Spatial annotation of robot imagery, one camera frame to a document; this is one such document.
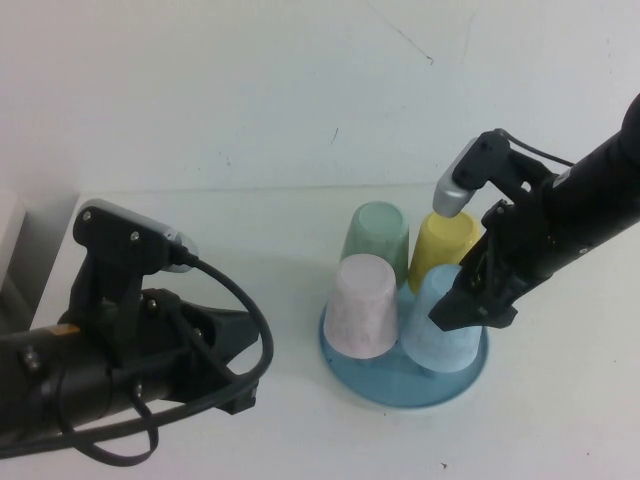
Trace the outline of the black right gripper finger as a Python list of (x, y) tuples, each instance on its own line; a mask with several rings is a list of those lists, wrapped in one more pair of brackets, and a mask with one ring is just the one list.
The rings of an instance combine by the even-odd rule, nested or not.
[(489, 307), (484, 277), (462, 269), (450, 290), (429, 312), (431, 320), (442, 331), (454, 331), (489, 324)]
[(509, 327), (518, 313), (514, 306), (500, 302), (486, 303), (480, 311), (483, 315), (483, 325), (496, 329)]

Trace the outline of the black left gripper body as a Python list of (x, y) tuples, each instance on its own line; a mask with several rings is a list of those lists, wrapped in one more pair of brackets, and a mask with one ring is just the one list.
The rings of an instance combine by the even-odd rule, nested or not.
[(198, 328), (201, 308), (166, 289), (106, 300), (107, 414), (154, 400), (187, 406), (236, 383)]

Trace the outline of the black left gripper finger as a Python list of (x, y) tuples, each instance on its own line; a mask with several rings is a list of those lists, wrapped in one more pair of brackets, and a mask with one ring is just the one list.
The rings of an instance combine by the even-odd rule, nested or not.
[(246, 388), (237, 393), (229, 401), (221, 404), (219, 409), (229, 415), (236, 415), (251, 409), (256, 404), (258, 381), (248, 383)]
[(259, 338), (259, 330), (248, 312), (201, 308), (198, 328), (224, 364), (228, 364)]

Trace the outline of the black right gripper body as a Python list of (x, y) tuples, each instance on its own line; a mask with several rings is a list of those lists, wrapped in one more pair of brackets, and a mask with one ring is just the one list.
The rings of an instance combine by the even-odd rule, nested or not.
[(543, 191), (555, 175), (498, 174), (490, 179), (506, 197), (482, 218), (485, 233), (461, 262), (458, 305), (469, 311), (513, 311), (514, 302), (549, 276), (534, 271), (548, 241)]

